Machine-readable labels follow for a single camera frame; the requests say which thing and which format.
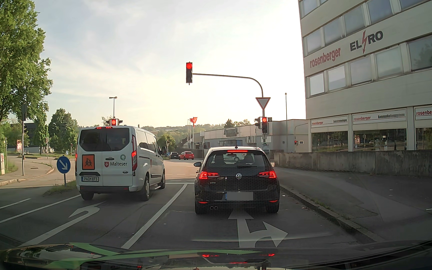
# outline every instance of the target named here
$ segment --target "van rear door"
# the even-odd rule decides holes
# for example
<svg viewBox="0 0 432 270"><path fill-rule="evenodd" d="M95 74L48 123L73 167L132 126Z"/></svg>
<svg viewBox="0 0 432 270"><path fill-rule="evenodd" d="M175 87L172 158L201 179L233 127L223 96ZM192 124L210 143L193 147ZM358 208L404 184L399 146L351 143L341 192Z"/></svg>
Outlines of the van rear door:
<svg viewBox="0 0 432 270"><path fill-rule="evenodd" d="M133 145L129 127L106 127L102 142L101 170L103 186L133 185L131 152Z"/></svg>

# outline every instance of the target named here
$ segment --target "building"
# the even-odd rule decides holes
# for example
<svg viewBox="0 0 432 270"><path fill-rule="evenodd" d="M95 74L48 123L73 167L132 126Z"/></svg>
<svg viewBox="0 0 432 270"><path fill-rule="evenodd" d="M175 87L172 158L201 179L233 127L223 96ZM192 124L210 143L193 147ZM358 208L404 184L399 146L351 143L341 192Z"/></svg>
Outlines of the building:
<svg viewBox="0 0 432 270"><path fill-rule="evenodd" d="M299 0L308 151L432 149L432 0Z"/></svg>

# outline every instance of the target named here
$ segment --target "blurred license plate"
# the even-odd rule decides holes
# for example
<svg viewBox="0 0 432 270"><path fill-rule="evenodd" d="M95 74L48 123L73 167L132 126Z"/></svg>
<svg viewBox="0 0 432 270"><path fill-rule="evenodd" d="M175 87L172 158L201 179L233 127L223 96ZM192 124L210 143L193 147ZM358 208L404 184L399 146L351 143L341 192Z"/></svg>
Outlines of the blurred license plate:
<svg viewBox="0 0 432 270"><path fill-rule="evenodd" d="M226 201L252 201L252 192L226 192L224 195Z"/></svg>
<svg viewBox="0 0 432 270"><path fill-rule="evenodd" d="M99 176L81 176L81 182L99 182Z"/></svg>

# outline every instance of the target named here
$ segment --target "elro sign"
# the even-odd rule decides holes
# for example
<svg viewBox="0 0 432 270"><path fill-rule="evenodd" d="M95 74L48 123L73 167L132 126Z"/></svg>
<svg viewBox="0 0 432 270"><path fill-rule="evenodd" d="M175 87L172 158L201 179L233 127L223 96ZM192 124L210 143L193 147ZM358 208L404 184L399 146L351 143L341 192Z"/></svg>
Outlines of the elro sign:
<svg viewBox="0 0 432 270"><path fill-rule="evenodd" d="M363 48L363 53L366 51L366 43L371 44L376 41L383 39L383 32L378 31L375 34L369 34L366 36L366 31L363 32L363 38L361 40L361 44L359 43L359 40L353 41L349 44L349 48L351 49L351 52L357 49Z"/></svg>

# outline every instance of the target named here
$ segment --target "curb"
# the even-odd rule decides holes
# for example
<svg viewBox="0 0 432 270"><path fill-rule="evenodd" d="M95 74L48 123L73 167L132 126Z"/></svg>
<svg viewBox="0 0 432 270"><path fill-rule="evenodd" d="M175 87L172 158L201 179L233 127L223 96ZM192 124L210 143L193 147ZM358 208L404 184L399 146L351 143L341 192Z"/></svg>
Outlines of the curb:
<svg viewBox="0 0 432 270"><path fill-rule="evenodd" d="M54 171L54 168L51 168L51 169L48 170L45 174L43 174L43 175L39 175L39 176L36 176L36 177L40 177L40 176L44 176L44 175L49 175L49 174L51 174L53 171ZM0 187L1 187L1 186L4 186L4 185L7 185L7 184L10 184L10 183L20 182L20 181L24 181L24 180L26 180L26 179L11 179L11 180L6 180L6 181L1 181L1 182L0 182Z"/></svg>
<svg viewBox="0 0 432 270"><path fill-rule="evenodd" d="M332 223L343 228L343 230L345 230L350 235L354 236L359 242L363 244L370 244L375 242L386 241L382 237L376 235L374 232L371 232L368 229L363 228L361 225L341 217L338 213L328 210L323 206L315 204L311 200L307 199L303 194L293 191L290 188L285 187L284 185L279 184L279 186L281 187L281 190L283 192L287 193L294 199L301 202L308 209L317 212L318 214L328 219Z"/></svg>

